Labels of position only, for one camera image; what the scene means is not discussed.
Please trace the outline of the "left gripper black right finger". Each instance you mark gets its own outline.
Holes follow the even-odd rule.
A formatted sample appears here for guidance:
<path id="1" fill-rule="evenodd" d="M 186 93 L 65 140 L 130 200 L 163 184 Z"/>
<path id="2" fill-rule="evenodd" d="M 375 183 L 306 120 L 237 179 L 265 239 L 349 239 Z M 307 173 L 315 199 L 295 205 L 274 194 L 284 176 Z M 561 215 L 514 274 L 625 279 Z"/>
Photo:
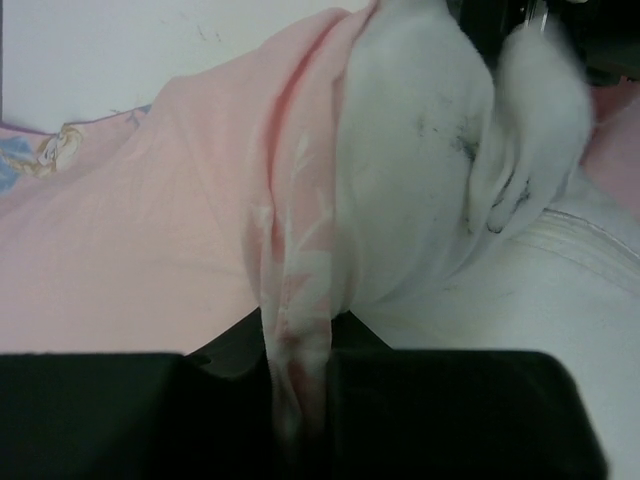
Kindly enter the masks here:
<path id="1" fill-rule="evenodd" d="M 327 376 L 330 380 L 385 379 L 394 373 L 391 347 L 351 312 L 332 321 L 332 345 Z"/>

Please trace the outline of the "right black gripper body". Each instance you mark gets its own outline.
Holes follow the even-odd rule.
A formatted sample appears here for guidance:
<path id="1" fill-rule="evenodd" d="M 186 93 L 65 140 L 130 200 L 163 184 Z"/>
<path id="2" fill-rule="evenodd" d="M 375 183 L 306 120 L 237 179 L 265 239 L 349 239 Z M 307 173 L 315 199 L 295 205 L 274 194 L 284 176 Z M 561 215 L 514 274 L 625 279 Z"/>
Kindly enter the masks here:
<path id="1" fill-rule="evenodd" d="M 561 25 L 591 84 L 639 79 L 637 1 L 468 0 L 447 5 L 490 69 L 496 68 L 511 31 L 552 19 Z"/>

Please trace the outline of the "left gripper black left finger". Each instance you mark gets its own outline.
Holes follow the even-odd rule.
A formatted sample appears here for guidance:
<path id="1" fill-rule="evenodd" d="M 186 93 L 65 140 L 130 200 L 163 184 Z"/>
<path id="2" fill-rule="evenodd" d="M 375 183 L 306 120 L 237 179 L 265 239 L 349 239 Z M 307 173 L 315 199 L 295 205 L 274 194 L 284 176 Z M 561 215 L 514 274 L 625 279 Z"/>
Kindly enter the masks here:
<path id="1" fill-rule="evenodd" d="M 186 358 L 208 374 L 223 380 L 241 380 L 256 373 L 268 373 L 260 309 Z"/>

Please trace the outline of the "pink purple pillowcase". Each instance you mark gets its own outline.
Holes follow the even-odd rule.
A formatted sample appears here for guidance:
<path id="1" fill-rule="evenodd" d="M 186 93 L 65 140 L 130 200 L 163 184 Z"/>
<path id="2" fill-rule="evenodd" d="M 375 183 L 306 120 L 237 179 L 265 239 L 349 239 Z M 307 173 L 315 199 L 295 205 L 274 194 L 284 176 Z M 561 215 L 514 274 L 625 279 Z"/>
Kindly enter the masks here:
<path id="1" fill-rule="evenodd" d="M 260 309 L 277 432 L 319 433 L 346 73 L 376 6 L 169 82 L 141 123 L 3 154 L 1 348 L 192 352 Z"/>

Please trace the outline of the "white pillow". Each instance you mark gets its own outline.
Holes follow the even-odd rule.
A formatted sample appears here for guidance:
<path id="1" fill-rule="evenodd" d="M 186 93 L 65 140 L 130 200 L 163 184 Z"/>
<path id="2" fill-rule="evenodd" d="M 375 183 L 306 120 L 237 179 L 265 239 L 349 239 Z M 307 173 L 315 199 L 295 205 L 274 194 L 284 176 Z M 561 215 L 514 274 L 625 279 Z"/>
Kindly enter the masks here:
<path id="1" fill-rule="evenodd" d="M 396 347 L 536 349 L 639 475 L 639 225 L 580 168 L 590 95 L 552 20 L 495 69 L 443 1 L 382 1 L 349 60 L 339 305 Z"/>

